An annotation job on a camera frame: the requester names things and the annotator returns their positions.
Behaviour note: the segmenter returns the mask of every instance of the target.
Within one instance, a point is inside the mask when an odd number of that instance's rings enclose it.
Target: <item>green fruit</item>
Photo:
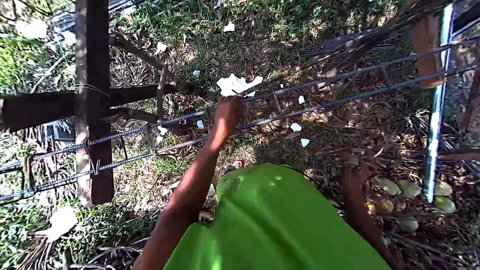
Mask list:
[[[396,183],[405,198],[413,198],[421,193],[421,188],[412,181],[398,180]]]
[[[445,181],[438,181],[435,185],[435,195],[448,196],[452,193],[452,186]]]
[[[387,178],[380,179],[378,181],[378,185],[388,194],[394,196],[397,194],[400,194],[400,188],[398,188],[398,185],[396,185],[393,181]]]
[[[398,226],[404,232],[413,233],[418,229],[419,223],[414,218],[404,218],[398,222]]]
[[[451,214],[455,213],[456,207],[453,201],[451,201],[449,198],[443,197],[443,196],[435,196],[435,201],[433,204],[442,212],[445,214]]]

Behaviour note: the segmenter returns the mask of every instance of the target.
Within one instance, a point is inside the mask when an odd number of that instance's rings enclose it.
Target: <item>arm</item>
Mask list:
[[[382,232],[375,226],[363,202],[361,186],[367,178],[366,170],[368,168],[363,163],[360,164],[360,167],[359,174],[352,173],[351,167],[345,167],[343,176],[342,189],[348,223],[377,250],[392,269],[397,269],[394,257],[381,239]]]
[[[245,108],[240,102],[237,97],[218,98],[215,124],[208,139],[167,203],[133,270],[163,269],[188,226],[198,221],[218,153],[244,115]]]

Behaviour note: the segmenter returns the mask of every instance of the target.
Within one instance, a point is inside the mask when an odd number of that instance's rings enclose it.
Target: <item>hand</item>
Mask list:
[[[246,104],[241,104],[240,97],[218,97],[215,123],[209,137],[223,143],[228,136],[235,132],[237,125],[245,115],[246,108]]]

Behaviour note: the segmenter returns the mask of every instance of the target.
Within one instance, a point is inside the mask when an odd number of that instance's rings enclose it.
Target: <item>wire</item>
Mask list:
[[[328,80],[329,80],[329,83],[331,83],[333,81],[337,81],[337,80],[343,79],[343,78],[348,77],[348,76],[358,75],[360,73],[375,70],[377,68],[380,68],[381,66],[387,66],[387,65],[400,63],[400,62],[403,62],[403,61],[414,60],[414,59],[416,59],[416,58],[418,58],[422,55],[425,55],[425,54],[440,52],[440,51],[447,50],[447,49],[450,49],[450,48],[456,48],[456,47],[460,47],[460,46],[464,46],[464,45],[468,45],[468,44],[478,43],[477,39],[479,39],[479,38],[480,38],[480,36],[475,36],[475,37],[470,38],[469,40],[466,40],[466,41],[458,42],[458,43],[455,43],[455,44],[447,44],[445,46],[441,46],[441,47],[436,48],[436,49],[427,50],[427,51],[424,51],[422,53],[415,53],[415,54],[405,56],[405,57],[402,57],[402,58],[399,58],[399,59],[396,59],[396,60],[392,60],[392,61],[389,61],[389,62],[386,62],[386,63],[379,64],[379,65],[370,66],[370,67],[354,70],[354,71],[351,71],[351,72],[347,72],[347,73],[344,73],[344,74],[340,74],[340,75],[337,75],[335,77],[328,78]],[[282,89],[282,90],[279,90],[279,91],[275,91],[275,94],[276,95],[284,95],[284,94],[286,94],[288,92],[291,92],[291,91],[294,91],[294,90],[319,85],[321,83],[325,83],[325,80],[320,79],[320,80],[305,83],[305,84],[302,84],[302,85],[299,85],[299,86],[294,86],[294,87]],[[263,94],[263,95],[258,95],[258,96],[255,96],[255,97],[251,97],[251,98],[244,98],[244,100],[242,102],[243,103],[251,102],[251,101],[263,99],[263,98],[266,98],[266,97],[269,97],[269,96],[272,96],[272,95],[273,95],[273,92],[270,92],[270,93],[266,93],[266,94]],[[122,136],[125,136],[125,135],[130,135],[130,134],[137,133],[137,132],[140,132],[140,131],[144,131],[144,130],[147,129],[148,126],[153,128],[153,127],[158,127],[158,126],[163,126],[163,125],[179,122],[179,121],[186,120],[186,119],[189,119],[189,118],[192,118],[192,117],[201,116],[201,115],[206,114],[207,110],[212,110],[215,107],[216,106],[211,106],[211,107],[208,107],[207,109],[199,110],[199,111],[189,113],[189,114],[185,114],[185,115],[182,115],[180,117],[170,118],[170,119],[162,121],[160,123],[145,125],[145,126],[142,126],[142,127],[139,127],[139,128],[135,128],[135,129],[125,131],[125,132],[121,132],[121,133],[117,133],[117,134],[114,134],[114,135],[110,135],[110,136],[102,137],[102,138],[99,138],[99,139],[91,140],[90,142],[88,142],[88,145],[94,145],[94,144],[105,142],[105,141],[108,141],[108,140],[111,140],[111,139],[114,139],[114,138],[122,137]],[[84,147],[84,144],[65,147],[65,148],[59,149],[57,151],[45,153],[43,155],[38,155],[38,156],[34,157],[34,160],[41,160],[41,159],[44,159],[46,157],[50,157],[50,156],[53,156],[53,155],[72,152],[72,151],[75,151],[75,150],[83,148],[83,147]],[[21,161],[17,161],[15,163],[11,163],[11,164],[8,164],[8,165],[3,165],[3,166],[0,167],[0,174],[5,173],[5,172],[14,171],[12,168],[18,168],[18,167],[21,167],[21,166],[22,166]]]
[[[326,103],[324,105],[318,105],[318,106],[311,107],[311,108],[308,108],[308,109],[305,109],[305,110],[300,110],[300,111],[292,112],[292,113],[289,113],[289,114],[276,116],[276,117],[272,117],[272,118],[269,118],[269,119],[254,122],[254,123],[251,123],[251,124],[247,124],[247,125],[244,125],[242,127],[239,127],[237,130],[245,130],[245,129],[248,129],[248,128],[251,128],[251,127],[264,125],[264,124],[274,122],[274,121],[277,121],[277,120],[281,120],[281,119],[285,119],[285,118],[288,118],[288,117],[298,116],[298,115],[304,114],[306,112],[312,112],[312,111],[316,111],[316,110],[326,109],[326,108],[329,108],[329,107],[332,107],[332,106],[335,106],[335,105],[338,105],[338,104],[342,104],[342,103],[345,103],[345,102],[348,102],[348,101],[370,97],[372,95],[385,92],[389,89],[395,89],[395,88],[399,88],[399,87],[402,87],[402,86],[407,86],[407,85],[419,82],[419,81],[424,80],[424,79],[434,78],[434,77],[441,76],[441,75],[453,76],[453,75],[456,75],[456,74],[467,72],[469,70],[473,70],[473,69],[477,68],[477,66],[479,66],[479,65],[480,65],[480,62],[475,61],[472,64],[467,65],[466,68],[461,70],[461,71],[455,71],[455,70],[454,71],[442,71],[442,72],[435,73],[435,74],[432,74],[432,75],[429,75],[429,76],[424,76],[424,77],[416,78],[416,79],[413,79],[413,80],[397,83],[397,84],[392,85],[391,87],[380,88],[380,89],[377,89],[377,90],[373,90],[373,91],[349,96],[349,97],[346,97],[346,98],[342,98],[342,99],[339,99],[339,100],[335,100],[335,101]],[[182,147],[186,147],[186,146],[189,146],[189,145],[192,145],[192,144],[203,142],[203,141],[207,140],[207,138],[208,137],[206,136],[206,137],[198,138],[198,139],[195,139],[195,140],[175,144],[175,145],[160,149],[158,151],[158,153],[167,152],[169,150],[182,148]],[[136,157],[133,157],[133,158],[130,158],[130,159],[120,160],[120,161],[117,161],[117,162],[114,162],[114,163],[111,163],[111,164],[108,164],[108,165],[101,166],[98,170],[103,171],[103,170],[112,169],[112,168],[121,166],[123,164],[133,162],[133,161],[136,161],[136,160],[140,160],[140,159],[144,159],[144,158],[147,158],[147,157],[151,157],[151,156],[154,156],[154,155],[155,154],[152,153],[152,152],[145,153],[145,154],[142,154],[140,156],[136,156]],[[81,177],[81,176],[84,176],[84,175],[87,175],[87,174],[92,174],[94,172],[95,172],[95,170],[89,170],[87,172],[80,172],[80,173],[77,173],[77,174],[72,174],[72,175],[69,175],[65,178],[61,178],[61,179],[55,180],[53,182],[49,182],[49,183],[46,183],[46,184],[39,185],[39,186],[37,186],[35,191],[34,190],[22,190],[22,191],[15,192],[15,193],[12,193],[12,194],[9,194],[9,195],[6,195],[6,196],[0,196],[0,201],[13,199],[13,198],[19,197],[19,196],[21,196],[21,197],[32,196],[38,191],[44,191],[44,190],[52,189],[52,188],[55,188],[59,185],[71,184],[71,183],[74,182],[74,181],[71,181],[71,180],[76,179],[76,178]]]

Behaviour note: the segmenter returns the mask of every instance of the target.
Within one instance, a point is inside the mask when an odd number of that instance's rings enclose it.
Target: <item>metal rod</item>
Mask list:
[[[248,128],[251,128],[251,127],[264,125],[264,124],[267,124],[267,123],[270,123],[270,122],[281,120],[281,119],[284,119],[284,118],[301,115],[301,114],[306,113],[306,112],[321,110],[321,109],[329,108],[329,107],[332,107],[332,106],[335,106],[335,105],[338,105],[338,104],[342,104],[342,103],[345,103],[345,102],[348,102],[348,101],[352,101],[352,100],[356,100],[356,99],[360,99],[360,98],[365,98],[365,97],[370,97],[372,95],[385,92],[386,90],[395,89],[395,88],[398,88],[398,87],[410,85],[410,84],[419,82],[419,81],[424,80],[424,79],[429,79],[429,78],[433,78],[433,77],[440,76],[440,75],[455,75],[457,73],[463,73],[463,72],[468,71],[470,69],[476,68],[477,66],[478,66],[478,63],[475,62],[471,65],[468,65],[466,69],[461,70],[459,72],[456,72],[456,71],[442,71],[442,72],[439,72],[439,73],[432,74],[430,76],[424,76],[424,77],[420,77],[420,78],[417,78],[417,79],[397,83],[397,84],[392,85],[391,87],[380,88],[380,89],[377,89],[377,90],[373,90],[373,91],[349,96],[349,97],[346,97],[346,98],[342,98],[342,99],[339,99],[339,100],[335,100],[335,101],[326,103],[324,105],[318,105],[318,106],[311,107],[311,108],[308,108],[308,109],[305,109],[305,110],[300,110],[300,111],[292,112],[292,113],[289,113],[289,114],[286,114],[286,115],[276,116],[276,117],[273,117],[273,118],[261,120],[261,121],[254,122],[254,123],[250,123],[250,124],[247,124],[247,125],[244,125],[242,127],[237,128],[237,130],[244,130],[244,129],[248,129]],[[166,147],[166,148],[162,148],[158,152],[166,152],[166,151],[169,151],[169,150],[172,150],[172,149],[182,148],[182,147],[185,147],[185,146],[189,146],[189,145],[192,145],[192,144],[203,142],[203,141],[207,140],[207,138],[208,137],[206,136],[206,137],[198,138],[196,140],[191,140],[191,141],[186,141],[186,142],[183,142],[183,143],[175,144],[175,145],[172,145],[172,146],[169,146],[169,147]],[[145,154],[142,154],[140,156],[136,156],[136,157],[133,157],[133,158],[130,158],[130,159],[117,161],[117,162],[114,162],[114,163],[111,163],[111,164],[108,164],[108,165],[101,166],[99,168],[99,171],[112,169],[112,168],[118,167],[120,165],[129,163],[129,162],[132,162],[132,161],[135,161],[135,160],[140,160],[140,159],[143,159],[143,158],[151,157],[153,155],[154,155],[153,153],[149,152],[149,153],[145,153]],[[50,182],[50,183],[39,185],[37,187],[37,191],[43,191],[43,190],[47,190],[48,188],[54,188],[58,185],[68,184],[67,182],[69,180],[73,180],[73,179],[75,179],[77,177],[80,177],[80,176],[83,176],[83,175],[92,174],[94,172],[95,172],[94,170],[90,170],[88,172],[81,172],[81,173],[69,175],[65,178],[58,179],[58,180],[55,180],[55,181]],[[12,194],[9,194],[9,195],[6,195],[6,196],[0,196],[0,201],[13,199],[17,196],[30,196],[34,193],[35,193],[35,191],[33,191],[33,190],[23,190],[23,191],[15,192],[15,193],[12,193]]]

